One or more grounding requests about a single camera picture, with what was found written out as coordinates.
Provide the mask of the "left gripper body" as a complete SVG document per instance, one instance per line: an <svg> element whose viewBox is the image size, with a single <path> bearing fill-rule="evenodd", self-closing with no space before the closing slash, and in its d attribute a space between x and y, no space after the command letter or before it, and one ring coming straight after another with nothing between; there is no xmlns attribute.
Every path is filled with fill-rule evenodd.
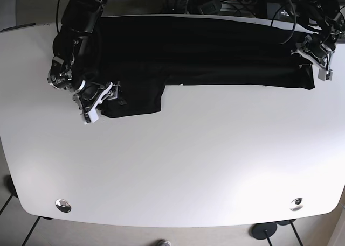
<svg viewBox="0 0 345 246"><path fill-rule="evenodd" d="M295 43L292 54L309 60L318 69L330 70L336 45L344 43L344 15L337 14L334 19L325 18L324 26L313 27L302 24L309 31L304 40Z"/></svg>

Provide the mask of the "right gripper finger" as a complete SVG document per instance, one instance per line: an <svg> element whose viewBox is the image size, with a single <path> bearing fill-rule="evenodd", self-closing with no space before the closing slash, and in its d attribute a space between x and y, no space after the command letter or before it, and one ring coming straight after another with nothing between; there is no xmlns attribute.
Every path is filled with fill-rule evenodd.
<svg viewBox="0 0 345 246"><path fill-rule="evenodd" d="M127 105L127 101L124 99L120 88L116 88L113 90L112 101L116 102L120 106Z"/></svg>

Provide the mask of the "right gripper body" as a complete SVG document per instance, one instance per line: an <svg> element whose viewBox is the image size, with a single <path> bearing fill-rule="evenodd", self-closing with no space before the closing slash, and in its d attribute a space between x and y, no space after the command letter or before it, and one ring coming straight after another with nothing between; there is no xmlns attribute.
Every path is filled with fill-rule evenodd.
<svg viewBox="0 0 345 246"><path fill-rule="evenodd" d="M119 99L120 82L99 84L84 77L77 79L73 77L72 66L58 56L53 57L47 81L54 88L72 94L82 117L98 117L98 106L105 101Z"/></svg>

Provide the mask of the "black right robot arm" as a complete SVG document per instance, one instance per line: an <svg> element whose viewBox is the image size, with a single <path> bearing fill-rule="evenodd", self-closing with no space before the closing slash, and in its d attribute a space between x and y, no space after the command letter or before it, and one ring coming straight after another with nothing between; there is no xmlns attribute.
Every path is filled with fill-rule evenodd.
<svg viewBox="0 0 345 246"><path fill-rule="evenodd" d="M108 0L69 0L61 20L56 20L53 58L47 81L66 90L81 111L86 124L103 114L124 117L110 106L125 106L121 83L109 78L102 66L103 38L100 19Z"/></svg>

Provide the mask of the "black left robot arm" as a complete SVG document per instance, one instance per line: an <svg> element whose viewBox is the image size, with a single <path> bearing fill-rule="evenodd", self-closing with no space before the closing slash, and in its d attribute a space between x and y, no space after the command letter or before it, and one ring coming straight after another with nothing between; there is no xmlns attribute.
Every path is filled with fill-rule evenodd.
<svg viewBox="0 0 345 246"><path fill-rule="evenodd" d="M265 16L270 26L290 22L287 30L277 29L280 53L301 57L319 69L319 79L331 80L335 49L344 42L344 0L271 0Z"/></svg>

